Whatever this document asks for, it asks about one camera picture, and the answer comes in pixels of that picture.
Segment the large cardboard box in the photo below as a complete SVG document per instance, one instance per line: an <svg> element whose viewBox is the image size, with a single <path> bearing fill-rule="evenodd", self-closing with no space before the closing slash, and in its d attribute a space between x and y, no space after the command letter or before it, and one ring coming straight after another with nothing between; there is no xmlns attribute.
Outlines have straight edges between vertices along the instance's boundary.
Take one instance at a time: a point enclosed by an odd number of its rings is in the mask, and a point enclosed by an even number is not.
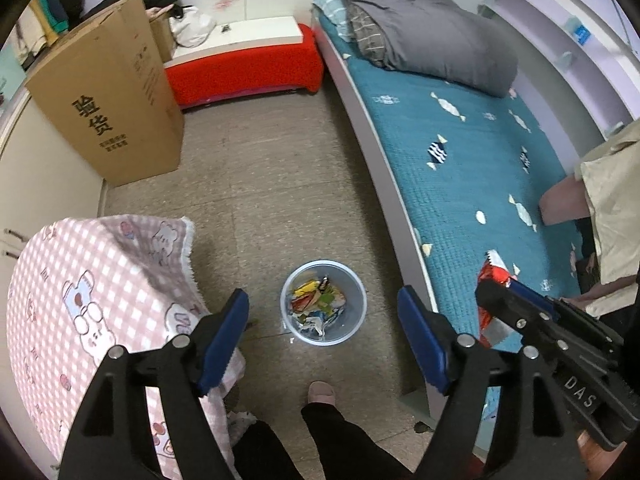
<svg viewBox="0 0 640 480"><path fill-rule="evenodd" d="M26 87L108 184L178 168L183 114L143 0L119 0L58 40L30 71Z"/></svg>

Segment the pink checkered tablecloth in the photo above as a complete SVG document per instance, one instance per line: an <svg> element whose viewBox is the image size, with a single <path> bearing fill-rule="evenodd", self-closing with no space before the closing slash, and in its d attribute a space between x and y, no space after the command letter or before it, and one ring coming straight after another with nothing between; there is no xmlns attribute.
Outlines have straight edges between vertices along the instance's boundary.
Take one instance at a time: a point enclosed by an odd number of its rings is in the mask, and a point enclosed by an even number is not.
<svg viewBox="0 0 640 480"><path fill-rule="evenodd" d="M120 214L45 226L18 256L6 336L17 392L62 479L234 479L224 399L201 396L192 332L212 312L193 223Z"/></svg>

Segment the hanging clothes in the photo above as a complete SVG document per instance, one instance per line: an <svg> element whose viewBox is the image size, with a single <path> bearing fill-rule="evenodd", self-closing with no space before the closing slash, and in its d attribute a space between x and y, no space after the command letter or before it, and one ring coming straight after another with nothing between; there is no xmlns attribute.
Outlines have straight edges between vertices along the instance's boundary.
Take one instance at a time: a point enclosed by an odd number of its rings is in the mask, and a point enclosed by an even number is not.
<svg viewBox="0 0 640 480"><path fill-rule="evenodd" d="M9 34L24 70L80 22L85 0L30 0Z"/></svg>

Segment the pink slipper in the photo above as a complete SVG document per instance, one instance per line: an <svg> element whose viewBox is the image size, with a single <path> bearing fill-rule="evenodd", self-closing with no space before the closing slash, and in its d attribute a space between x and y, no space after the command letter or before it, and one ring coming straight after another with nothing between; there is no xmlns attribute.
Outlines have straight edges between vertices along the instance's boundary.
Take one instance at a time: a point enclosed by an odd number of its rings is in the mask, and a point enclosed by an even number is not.
<svg viewBox="0 0 640 480"><path fill-rule="evenodd" d="M308 387L307 403L319 403L335 406L336 393L334 388L327 382L320 382L320 380L312 382Z"/></svg>

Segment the white bag on bench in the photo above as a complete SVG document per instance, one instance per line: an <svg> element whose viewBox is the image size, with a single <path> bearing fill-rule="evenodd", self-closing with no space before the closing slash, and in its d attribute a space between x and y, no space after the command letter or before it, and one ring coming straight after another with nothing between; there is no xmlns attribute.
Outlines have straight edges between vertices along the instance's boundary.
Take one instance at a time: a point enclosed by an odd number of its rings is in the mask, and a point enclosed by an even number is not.
<svg viewBox="0 0 640 480"><path fill-rule="evenodd" d="M196 6L185 6L180 18L170 18L169 28L179 47L195 48L206 41L216 21Z"/></svg>

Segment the grey folded quilt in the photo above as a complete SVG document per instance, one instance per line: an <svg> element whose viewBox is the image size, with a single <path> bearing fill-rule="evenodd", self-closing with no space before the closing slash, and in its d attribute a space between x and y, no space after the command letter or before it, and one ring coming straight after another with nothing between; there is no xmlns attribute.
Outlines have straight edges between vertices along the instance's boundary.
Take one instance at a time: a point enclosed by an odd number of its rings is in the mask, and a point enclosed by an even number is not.
<svg viewBox="0 0 640 480"><path fill-rule="evenodd" d="M452 0L346 0L360 54L386 70L443 79L504 98L518 57L498 25Z"/></svg>

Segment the beige shirt person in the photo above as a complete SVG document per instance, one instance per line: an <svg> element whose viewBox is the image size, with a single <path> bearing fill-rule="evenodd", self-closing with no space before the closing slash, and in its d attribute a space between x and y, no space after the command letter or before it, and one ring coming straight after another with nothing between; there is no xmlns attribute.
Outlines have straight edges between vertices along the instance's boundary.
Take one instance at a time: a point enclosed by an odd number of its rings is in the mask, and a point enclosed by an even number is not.
<svg viewBox="0 0 640 480"><path fill-rule="evenodd" d="M630 307L639 291L639 123L585 154L539 209L546 226L591 220L600 278L570 303L595 318Z"/></svg>

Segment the red covered bench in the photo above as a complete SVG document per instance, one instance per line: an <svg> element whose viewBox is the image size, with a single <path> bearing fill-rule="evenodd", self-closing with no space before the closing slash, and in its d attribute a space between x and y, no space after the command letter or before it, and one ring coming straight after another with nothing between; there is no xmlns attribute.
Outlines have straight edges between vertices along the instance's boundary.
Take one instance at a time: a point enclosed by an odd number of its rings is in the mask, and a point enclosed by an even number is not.
<svg viewBox="0 0 640 480"><path fill-rule="evenodd" d="M292 16L216 26L197 47L178 47L165 72L187 108L288 90L320 89L322 57L314 33Z"/></svg>

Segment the red white candy wrapper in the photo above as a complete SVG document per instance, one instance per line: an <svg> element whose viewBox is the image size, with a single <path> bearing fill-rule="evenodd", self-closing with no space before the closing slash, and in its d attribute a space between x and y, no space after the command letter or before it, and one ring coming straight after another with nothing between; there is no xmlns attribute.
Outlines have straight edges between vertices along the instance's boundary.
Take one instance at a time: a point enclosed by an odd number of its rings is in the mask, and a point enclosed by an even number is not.
<svg viewBox="0 0 640 480"><path fill-rule="evenodd" d="M496 348L515 333L516 315L510 310L508 298L511 281L512 274L498 252L489 249L478 274L475 292L480 342L487 348Z"/></svg>

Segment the black trouser leg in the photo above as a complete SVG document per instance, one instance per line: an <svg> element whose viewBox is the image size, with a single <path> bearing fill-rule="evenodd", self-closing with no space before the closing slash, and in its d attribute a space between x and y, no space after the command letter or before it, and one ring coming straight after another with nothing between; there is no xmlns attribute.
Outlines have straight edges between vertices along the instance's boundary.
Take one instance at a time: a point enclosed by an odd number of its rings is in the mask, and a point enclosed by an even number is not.
<svg viewBox="0 0 640 480"><path fill-rule="evenodd" d="M309 403L300 414L316 445L327 479L411 479L413 472L380 448L333 405ZM299 479L290 454L262 420L233 445L234 468L243 479Z"/></svg>

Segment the lilac wall shelf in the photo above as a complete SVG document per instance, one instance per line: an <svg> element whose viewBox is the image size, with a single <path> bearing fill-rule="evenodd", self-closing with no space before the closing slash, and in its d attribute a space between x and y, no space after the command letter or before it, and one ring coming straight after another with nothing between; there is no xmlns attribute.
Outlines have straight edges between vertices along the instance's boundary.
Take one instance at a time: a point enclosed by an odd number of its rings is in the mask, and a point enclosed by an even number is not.
<svg viewBox="0 0 640 480"><path fill-rule="evenodd" d="M484 0L560 74L605 139L639 117L639 36L616 0Z"/></svg>

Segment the blue trash bin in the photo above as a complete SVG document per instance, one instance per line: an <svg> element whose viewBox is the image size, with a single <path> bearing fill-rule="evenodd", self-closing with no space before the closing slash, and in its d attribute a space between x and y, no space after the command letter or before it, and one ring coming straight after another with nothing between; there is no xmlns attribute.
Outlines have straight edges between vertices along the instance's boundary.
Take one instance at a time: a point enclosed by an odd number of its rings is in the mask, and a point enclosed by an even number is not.
<svg viewBox="0 0 640 480"><path fill-rule="evenodd" d="M367 292L348 266L314 260L295 269L280 293L284 329L317 347L342 344L362 326L368 310Z"/></svg>

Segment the teal bed mattress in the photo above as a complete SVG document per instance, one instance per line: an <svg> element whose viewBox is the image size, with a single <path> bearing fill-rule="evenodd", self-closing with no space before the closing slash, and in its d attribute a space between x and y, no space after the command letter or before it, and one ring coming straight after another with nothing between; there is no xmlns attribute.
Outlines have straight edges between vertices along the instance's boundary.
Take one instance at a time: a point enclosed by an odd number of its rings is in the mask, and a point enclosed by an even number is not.
<svg viewBox="0 0 640 480"><path fill-rule="evenodd" d="M402 280L461 333L480 330L475 287L488 252L551 297L578 293L570 223L539 200L564 178L522 99L497 99L362 58L322 13L312 25L380 202Z"/></svg>

